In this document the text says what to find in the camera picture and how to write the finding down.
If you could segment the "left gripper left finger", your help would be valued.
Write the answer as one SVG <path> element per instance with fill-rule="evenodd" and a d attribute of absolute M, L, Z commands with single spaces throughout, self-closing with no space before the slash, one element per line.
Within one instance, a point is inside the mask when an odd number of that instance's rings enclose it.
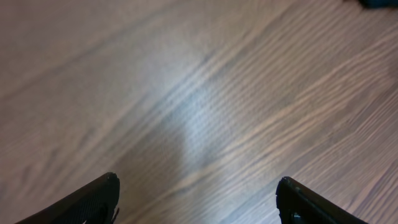
<path fill-rule="evenodd" d="M 107 172 L 17 224 L 113 224 L 119 214 L 120 180 Z"/>

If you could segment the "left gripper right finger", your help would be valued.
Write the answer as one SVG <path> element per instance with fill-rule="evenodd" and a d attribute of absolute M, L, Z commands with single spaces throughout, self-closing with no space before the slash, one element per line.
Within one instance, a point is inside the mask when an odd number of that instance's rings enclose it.
<path fill-rule="evenodd" d="M 366 224 L 287 176 L 278 183 L 276 205 L 282 224 Z"/>

